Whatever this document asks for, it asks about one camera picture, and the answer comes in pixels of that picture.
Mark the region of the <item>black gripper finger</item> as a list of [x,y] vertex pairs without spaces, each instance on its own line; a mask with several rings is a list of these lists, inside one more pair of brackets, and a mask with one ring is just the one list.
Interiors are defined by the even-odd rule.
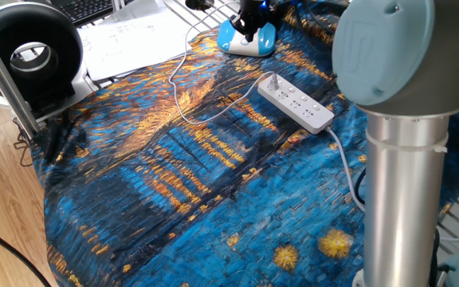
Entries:
[[245,24],[245,29],[246,29],[245,39],[246,39],[246,41],[247,41],[247,42],[252,42],[255,33],[256,33],[262,26],[263,26],[263,25],[262,25],[261,22],[247,22],[247,23]]
[[232,27],[240,34],[246,35],[249,33],[249,29],[245,26],[244,20],[241,18],[240,14],[233,15],[229,19],[230,24]]

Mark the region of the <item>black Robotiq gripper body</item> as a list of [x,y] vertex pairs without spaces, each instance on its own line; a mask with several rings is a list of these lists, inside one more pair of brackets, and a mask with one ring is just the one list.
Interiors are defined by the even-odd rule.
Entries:
[[272,10],[270,0],[241,0],[239,21],[242,25],[264,25]]

